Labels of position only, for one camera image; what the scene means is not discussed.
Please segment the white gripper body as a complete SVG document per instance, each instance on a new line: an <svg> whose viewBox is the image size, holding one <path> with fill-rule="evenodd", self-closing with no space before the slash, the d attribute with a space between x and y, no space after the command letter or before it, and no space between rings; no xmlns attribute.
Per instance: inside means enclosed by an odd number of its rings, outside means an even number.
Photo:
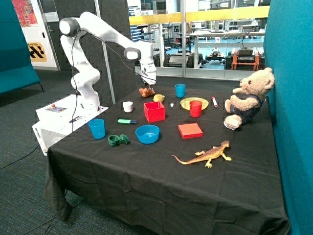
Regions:
<svg viewBox="0 0 313 235"><path fill-rule="evenodd" d="M154 62L140 63L140 76L149 85L156 84L156 67Z"/></svg>

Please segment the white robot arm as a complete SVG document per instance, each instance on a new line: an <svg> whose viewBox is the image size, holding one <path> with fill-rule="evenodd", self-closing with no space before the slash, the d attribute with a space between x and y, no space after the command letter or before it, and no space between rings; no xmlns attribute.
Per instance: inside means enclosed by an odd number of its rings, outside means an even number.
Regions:
<svg viewBox="0 0 313 235"><path fill-rule="evenodd" d="M114 42L122 46L125 49L124 57L128 61L140 62L141 78L149 85L156 83L153 46L149 41L133 42L91 12L84 12L78 18L62 19L59 29L63 34L60 41L64 53L71 66L78 70L71 79L71 84L83 97L84 109L101 109L98 93L92 87L100 79L100 72L89 63L79 42L87 33L102 42Z"/></svg>

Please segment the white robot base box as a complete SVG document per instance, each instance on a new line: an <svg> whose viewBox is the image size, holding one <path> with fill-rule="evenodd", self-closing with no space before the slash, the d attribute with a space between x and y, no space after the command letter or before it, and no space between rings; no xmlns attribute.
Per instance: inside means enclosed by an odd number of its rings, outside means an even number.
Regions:
<svg viewBox="0 0 313 235"><path fill-rule="evenodd" d="M39 121L32 129L43 154L46 156L52 145L107 109L98 102L92 103L74 94L37 109Z"/></svg>

